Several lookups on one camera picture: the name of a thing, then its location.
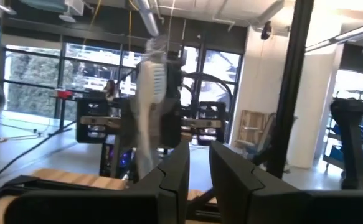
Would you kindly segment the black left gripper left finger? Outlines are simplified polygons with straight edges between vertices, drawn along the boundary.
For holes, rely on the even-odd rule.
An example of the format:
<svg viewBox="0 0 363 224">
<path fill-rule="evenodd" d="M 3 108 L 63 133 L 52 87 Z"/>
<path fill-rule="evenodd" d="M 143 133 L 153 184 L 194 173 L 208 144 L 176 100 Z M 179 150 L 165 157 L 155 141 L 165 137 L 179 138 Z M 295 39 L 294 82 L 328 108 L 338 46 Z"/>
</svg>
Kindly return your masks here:
<svg viewBox="0 0 363 224">
<path fill-rule="evenodd" d="M 181 142 L 126 190 L 41 190 L 13 200 L 7 224 L 183 224 L 189 185 L 189 144 Z"/>
</svg>

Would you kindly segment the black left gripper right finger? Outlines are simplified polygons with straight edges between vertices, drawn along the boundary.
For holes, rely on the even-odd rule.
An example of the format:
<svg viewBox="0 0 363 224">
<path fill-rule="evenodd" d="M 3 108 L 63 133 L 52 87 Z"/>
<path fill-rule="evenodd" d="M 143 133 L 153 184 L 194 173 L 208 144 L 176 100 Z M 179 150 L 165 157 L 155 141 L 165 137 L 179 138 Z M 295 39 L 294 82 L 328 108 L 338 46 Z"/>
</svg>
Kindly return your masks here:
<svg viewBox="0 0 363 224">
<path fill-rule="evenodd" d="M 213 191 L 222 223 L 363 223 L 363 190 L 300 190 L 213 141 Z"/>
</svg>

